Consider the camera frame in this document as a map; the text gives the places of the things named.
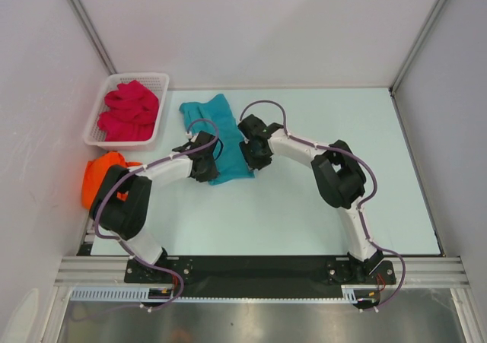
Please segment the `teal t shirt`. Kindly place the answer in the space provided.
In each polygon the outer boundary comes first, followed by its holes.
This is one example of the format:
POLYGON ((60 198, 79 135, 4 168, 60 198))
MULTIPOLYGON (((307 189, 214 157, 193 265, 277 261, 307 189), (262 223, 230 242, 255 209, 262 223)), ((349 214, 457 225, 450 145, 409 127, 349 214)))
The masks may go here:
POLYGON ((219 141, 215 147, 215 163, 219 175, 210 180, 211 186, 236 179, 253 179, 251 171, 240 150, 240 143, 244 137, 237 128, 236 119, 230 105, 223 94, 217 94, 209 102, 185 102, 180 105, 186 128, 197 119, 207 119, 216 125, 219 131, 219 141))

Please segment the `white plastic basket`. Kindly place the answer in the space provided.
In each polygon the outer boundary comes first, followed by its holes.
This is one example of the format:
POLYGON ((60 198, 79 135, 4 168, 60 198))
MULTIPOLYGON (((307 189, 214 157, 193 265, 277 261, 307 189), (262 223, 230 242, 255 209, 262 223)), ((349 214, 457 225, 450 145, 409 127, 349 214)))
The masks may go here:
POLYGON ((161 124, 168 84, 169 77, 164 73, 136 72, 109 76, 103 83, 97 99, 95 100, 90 117, 88 118, 83 134, 84 143, 103 148, 107 151, 146 151, 153 148, 161 124), (104 103, 104 98, 107 93, 116 90, 118 84, 127 84, 134 80, 143 84, 147 89, 153 92, 159 100, 159 110, 154 132, 147 141, 105 141, 106 133, 102 132, 97 126, 100 114, 108 110, 108 107, 104 103))

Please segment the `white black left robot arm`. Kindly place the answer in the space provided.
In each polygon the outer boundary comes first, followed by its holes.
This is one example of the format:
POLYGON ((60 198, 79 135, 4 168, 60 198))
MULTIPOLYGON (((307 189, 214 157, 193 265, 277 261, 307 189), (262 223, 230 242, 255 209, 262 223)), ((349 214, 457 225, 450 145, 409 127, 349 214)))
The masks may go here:
POLYGON ((151 192, 182 179, 193 178, 204 183, 217 176, 212 151, 172 152, 133 168, 111 166, 90 208, 95 235, 116 241, 139 260, 145 277, 153 282, 161 281, 168 273, 167 252, 146 226, 151 192))

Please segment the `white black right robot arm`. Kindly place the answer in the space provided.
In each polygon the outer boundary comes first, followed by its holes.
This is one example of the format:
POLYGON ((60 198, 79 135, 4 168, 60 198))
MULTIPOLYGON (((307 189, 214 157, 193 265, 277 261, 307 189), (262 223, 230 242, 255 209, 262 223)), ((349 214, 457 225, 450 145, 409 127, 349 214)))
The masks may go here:
POLYGON ((344 141, 319 145, 299 140, 283 125, 266 125, 260 119, 238 124, 245 140, 239 146, 251 170, 261 170, 274 155, 283 156, 311 168, 318 192, 329 206, 337 209, 349 239, 352 277, 360 283, 375 278, 383 252, 374 245, 361 205, 366 176, 344 141))

